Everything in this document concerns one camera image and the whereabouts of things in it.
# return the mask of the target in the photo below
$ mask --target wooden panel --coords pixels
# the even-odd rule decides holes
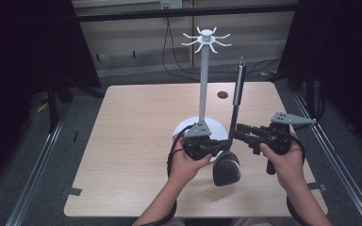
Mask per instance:
[[[228,130],[234,83],[208,84],[206,116]],[[219,91],[229,94],[217,97]],[[138,217],[167,181],[166,161],[179,122],[198,115],[199,84],[110,87],[99,111],[64,213],[71,217]],[[272,83],[245,83],[239,122],[269,125],[285,111]],[[235,141],[241,179],[217,187],[212,165],[201,169],[178,198],[180,218],[288,217],[286,193],[266,173],[267,159]],[[314,177],[307,164],[308,183]],[[327,212],[318,190],[314,195]]]

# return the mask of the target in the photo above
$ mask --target dark floor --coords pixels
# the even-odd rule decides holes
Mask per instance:
[[[218,66],[211,71],[209,82],[228,82],[235,79],[235,66]],[[276,64],[265,71],[276,70]],[[199,74],[176,74],[199,79]],[[246,81],[264,81],[268,76],[259,73],[251,74]],[[166,72],[131,74],[112,76],[101,79],[105,92],[111,85],[127,84],[163,84],[188,83],[193,80],[169,75]],[[299,107],[288,90],[286,80],[275,82],[280,97],[288,113],[302,115]],[[72,89],[74,101],[71,104],[59,103],[59,109],[66,109],[58,140],[49,156],[46,168],[38,183],[37,190],[27,209],[22,225],[130,225],[134,219],[126,218],[68,218],[63,214],[67,195],[62,194],[63,188],[73,183],[78,165],[87,145],[91,129],[99,111],[102,99]],[[353,133],[348,126],[349,121],[338,111],[331,100],[326,99],[324,114],[320,125],[336,148],[337,154],[343,160],[359,187],[362,189],[362,137]],[[18,141],[12,157],[0,171],[0,225],[5,225],[17,202],[23,187],[34,168],[47,139],[49,129],[49,114],[47,109],[37,113],[31,109],[31,115],[21,139]],[[319,184],[326,185],[327,190],[322,195],[329,208],[328,217],[334,225],[362,225],[362,217],[351,196],[325,156],[321,145],[314,137],[309,127],[296,131],[299,139],[306,147],[307,162]]]

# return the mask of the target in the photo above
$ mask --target right hand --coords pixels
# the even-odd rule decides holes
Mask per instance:
[[[260,150],[274,164],[278,182],[287,192],[297,186],[306,185],[303,171],[303,153],[295,141],[291,141],[289,152],[284,155],[275,153],[264,143],[260,144]]]

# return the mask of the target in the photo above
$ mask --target hand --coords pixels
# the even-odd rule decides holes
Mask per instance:
[[[183,150],[185,139],[185,137],[181,137],[175,144],[173,152],[176,152],[173,156],[172,172],[169,177],[169,180],[181,183],[183,186],[192,180],[202,167],[208,165],[211,157],[211,154],[208,154],[198,161],[191,159]]]
[[[289,152],[284,155],[275,153],[264,143],[260,144],[260,150],[274,164],[278,182],[287,192],[296,186],[306,184],[302,167],[302,149],[295,141],[291,141]]]

